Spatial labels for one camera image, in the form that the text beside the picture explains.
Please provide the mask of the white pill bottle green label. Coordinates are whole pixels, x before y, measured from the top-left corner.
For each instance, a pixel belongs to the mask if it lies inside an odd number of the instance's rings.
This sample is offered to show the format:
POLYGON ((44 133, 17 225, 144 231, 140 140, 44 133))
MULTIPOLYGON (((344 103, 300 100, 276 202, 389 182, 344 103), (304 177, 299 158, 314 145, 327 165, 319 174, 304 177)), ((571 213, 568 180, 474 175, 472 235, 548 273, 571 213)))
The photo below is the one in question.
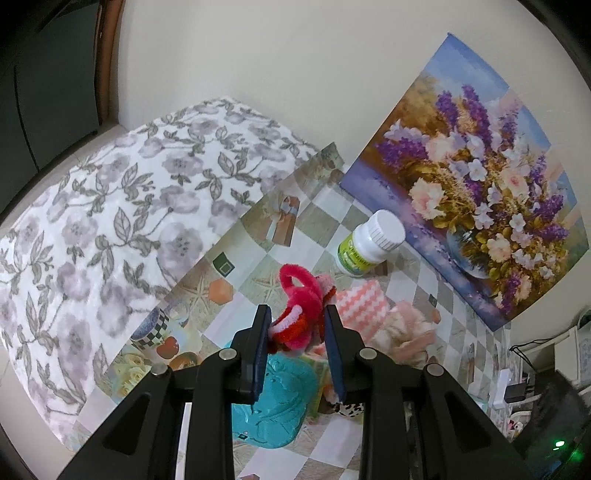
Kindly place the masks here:
POLYGON ((401 220, 388 210, 377 210, 339 243, 335 261, 346 275, 362 277, 385 262, 405 240, 401 220))

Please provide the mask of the checkered patterned tablecloth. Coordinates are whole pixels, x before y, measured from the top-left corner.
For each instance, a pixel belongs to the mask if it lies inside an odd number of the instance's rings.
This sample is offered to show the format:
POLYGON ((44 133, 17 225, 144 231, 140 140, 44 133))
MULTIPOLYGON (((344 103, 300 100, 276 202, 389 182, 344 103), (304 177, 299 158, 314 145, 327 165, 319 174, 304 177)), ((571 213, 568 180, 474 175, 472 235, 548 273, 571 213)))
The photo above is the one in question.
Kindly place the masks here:
MULTIPOLYGON (((80 419, 95 432, 151 365, 193 367, 228 346, 260 304, 283 317, 294 287, 320 287, 346 327, 370 346, 420 367, 442 364, 488 409, 506 365, 508 335, 491 332, 410 246, 363 278, 339 268, 338 248, 368 219, 341 188, 342 159, 322 150, 263 196, 132 334, 99 380, 80 419)), ((363 410, 339 402, 325 348, 270 356, 263 393, 232 412, 240 479, 354 479, 363 410)))

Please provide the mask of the grey floral tablecloth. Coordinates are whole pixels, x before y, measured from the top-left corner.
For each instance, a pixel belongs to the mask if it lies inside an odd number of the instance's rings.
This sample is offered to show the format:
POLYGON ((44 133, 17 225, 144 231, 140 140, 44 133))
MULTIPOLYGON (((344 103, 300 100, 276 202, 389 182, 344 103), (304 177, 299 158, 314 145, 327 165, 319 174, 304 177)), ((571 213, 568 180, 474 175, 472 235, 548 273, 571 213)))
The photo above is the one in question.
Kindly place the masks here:
POLYGON ((1 239, 1 340, 60 441, 133 330, 315 146, 229 97, 109 142, 1 239))

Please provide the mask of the pink floral fabric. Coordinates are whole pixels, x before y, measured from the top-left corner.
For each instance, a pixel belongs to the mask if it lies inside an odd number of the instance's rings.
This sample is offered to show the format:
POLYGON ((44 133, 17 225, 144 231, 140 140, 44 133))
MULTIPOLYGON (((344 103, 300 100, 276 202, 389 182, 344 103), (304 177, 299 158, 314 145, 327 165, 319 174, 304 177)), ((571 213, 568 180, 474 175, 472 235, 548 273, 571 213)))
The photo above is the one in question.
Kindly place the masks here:
POLYGON ((399 365, 420 369, 428 363, 427 347, 436 342, 439 322, 427 318, 411 303, 400 301, 387 313, 367 345, 399 365))

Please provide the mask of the floral canvas painting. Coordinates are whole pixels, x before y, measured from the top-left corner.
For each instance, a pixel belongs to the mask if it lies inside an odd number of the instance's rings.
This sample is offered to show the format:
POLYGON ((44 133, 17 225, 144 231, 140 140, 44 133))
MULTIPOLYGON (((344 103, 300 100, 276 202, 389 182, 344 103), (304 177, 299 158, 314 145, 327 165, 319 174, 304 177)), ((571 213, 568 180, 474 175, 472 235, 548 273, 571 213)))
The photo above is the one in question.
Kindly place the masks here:
POLYGON ((546 134, 505 80, 448 36, 342 188, 388 210, 491 329, 532 306, 588 251, 575 193, 546 134))

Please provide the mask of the white power strip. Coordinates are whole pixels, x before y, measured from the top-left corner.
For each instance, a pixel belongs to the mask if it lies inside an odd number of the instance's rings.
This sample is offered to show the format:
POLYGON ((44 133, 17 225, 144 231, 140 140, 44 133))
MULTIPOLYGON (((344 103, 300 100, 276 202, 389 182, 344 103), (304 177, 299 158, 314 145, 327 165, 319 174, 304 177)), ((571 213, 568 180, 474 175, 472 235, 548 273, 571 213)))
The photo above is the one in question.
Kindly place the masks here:
POLYGON ((505 401, 505 394, 511 380, 512 372, 509 368, 499 371, 496 386, 490 399, 490 405, 492 408, 504 409, 506 407, 507 403, 505 401))

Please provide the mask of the pink white zigzag cloth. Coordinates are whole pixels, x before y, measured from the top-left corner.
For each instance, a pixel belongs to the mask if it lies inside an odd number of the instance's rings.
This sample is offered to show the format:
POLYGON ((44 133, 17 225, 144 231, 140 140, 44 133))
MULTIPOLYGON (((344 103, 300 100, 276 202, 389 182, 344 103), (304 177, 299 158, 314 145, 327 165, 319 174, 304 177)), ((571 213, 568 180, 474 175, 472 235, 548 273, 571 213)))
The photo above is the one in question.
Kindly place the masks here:
POLYGON ((368 342, 384 324, 390 305, 378 280, 372 279, 335 296, 342 325, 358 332, 368 342))

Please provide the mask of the red pink pipe-cleaner flower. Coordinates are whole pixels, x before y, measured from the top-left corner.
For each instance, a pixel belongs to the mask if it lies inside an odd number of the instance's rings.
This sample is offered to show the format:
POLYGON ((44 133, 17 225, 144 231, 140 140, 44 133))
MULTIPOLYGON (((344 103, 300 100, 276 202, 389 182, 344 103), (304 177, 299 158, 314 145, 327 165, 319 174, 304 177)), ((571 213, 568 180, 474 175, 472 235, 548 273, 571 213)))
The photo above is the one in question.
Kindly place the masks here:
POLYGON ((287 306, 269 328, 267 352, 300 356, 325 340, 325 306, 335 300, 335 282, 329 274, 315 276, 296 264, 279 272, 287 306))

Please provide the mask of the black power adapter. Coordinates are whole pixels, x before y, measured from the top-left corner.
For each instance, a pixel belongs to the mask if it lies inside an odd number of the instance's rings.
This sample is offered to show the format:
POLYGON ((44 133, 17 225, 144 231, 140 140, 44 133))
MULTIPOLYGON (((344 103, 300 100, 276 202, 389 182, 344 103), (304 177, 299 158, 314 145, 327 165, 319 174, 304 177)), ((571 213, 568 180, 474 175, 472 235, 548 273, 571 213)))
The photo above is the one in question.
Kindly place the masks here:
POLYGON ((518 403, 526 399, 528 383, 522 382, 508 385, 504 393, 504 401, 507 404, 518 403))

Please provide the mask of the black white spotted cloth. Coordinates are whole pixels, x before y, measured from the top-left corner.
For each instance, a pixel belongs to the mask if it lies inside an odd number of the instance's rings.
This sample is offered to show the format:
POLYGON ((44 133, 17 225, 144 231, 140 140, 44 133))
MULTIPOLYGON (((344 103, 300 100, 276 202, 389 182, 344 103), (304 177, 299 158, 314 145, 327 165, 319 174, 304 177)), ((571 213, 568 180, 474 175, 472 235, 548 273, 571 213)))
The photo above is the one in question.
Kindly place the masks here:
POLYGON ((348 418, 355 418, 363 414, 365 407, 363 403, 346 404, 338 402, 335 404, 335 413, 348 418))

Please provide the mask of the teal square box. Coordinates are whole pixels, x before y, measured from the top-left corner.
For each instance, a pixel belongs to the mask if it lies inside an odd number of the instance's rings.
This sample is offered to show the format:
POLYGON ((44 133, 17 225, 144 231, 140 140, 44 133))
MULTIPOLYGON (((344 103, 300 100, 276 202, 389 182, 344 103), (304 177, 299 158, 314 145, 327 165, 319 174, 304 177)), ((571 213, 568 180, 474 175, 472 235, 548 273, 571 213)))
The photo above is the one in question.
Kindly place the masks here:
POLYGON ((317 388, 315 371, 306 361, 270 355, 259 399, 253 405, 232 405, 233 438, 266 449, 290 444, 304 423, 317 388))

